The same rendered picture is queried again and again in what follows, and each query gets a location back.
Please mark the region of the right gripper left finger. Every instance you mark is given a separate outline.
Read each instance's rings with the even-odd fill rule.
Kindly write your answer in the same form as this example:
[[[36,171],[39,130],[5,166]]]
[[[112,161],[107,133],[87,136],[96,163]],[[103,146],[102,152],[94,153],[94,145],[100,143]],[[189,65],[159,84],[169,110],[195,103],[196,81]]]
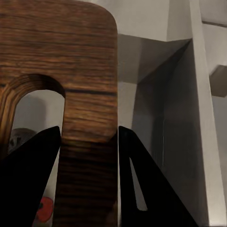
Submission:
[[[0,161],[0,227],[32,227],[60,144],[54,126]]]

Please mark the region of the parer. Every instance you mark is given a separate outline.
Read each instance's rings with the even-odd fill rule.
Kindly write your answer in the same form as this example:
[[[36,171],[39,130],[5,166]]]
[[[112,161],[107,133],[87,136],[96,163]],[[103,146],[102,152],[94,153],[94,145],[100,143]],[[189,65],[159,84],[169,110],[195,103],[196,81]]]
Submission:
[[[36,216],[41,223],[47,222],[53,213],[54,201],[49,197],[42,197]]]

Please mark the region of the cutting board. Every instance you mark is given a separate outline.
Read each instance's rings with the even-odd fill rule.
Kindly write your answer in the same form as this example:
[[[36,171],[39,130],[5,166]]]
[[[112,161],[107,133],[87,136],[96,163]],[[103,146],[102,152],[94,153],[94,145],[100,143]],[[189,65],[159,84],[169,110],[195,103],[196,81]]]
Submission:
[[[118,227],[118,33],[102,6],[0,0],[0,161],[19,101],[64,96],[52,227]]]

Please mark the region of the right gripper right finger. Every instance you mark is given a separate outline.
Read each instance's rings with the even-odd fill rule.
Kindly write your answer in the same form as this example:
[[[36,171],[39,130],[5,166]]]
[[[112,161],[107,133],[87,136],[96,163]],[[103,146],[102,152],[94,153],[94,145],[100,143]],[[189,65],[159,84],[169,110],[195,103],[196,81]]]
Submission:
[[[198,227],[137,136],[118,127],[122,227]],[[137,208],[130,158],[148,211]]]

